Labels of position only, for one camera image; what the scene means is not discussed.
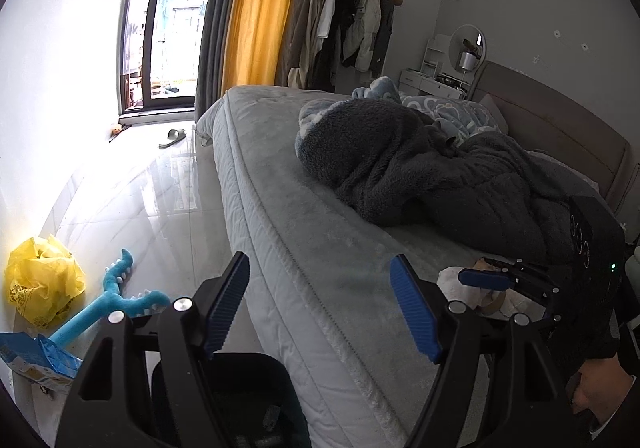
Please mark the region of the person's right hand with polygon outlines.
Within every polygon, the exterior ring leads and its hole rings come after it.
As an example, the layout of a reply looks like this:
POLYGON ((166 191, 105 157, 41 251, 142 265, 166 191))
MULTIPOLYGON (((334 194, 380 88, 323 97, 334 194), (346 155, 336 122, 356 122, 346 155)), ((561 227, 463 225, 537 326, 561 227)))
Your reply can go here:
POLYGON ((600 425, 608 422, 626 398, 634 377, 618 357, 588 359, 578 370, 579 383, 572 398, 574 413, 590 410, 600 425))

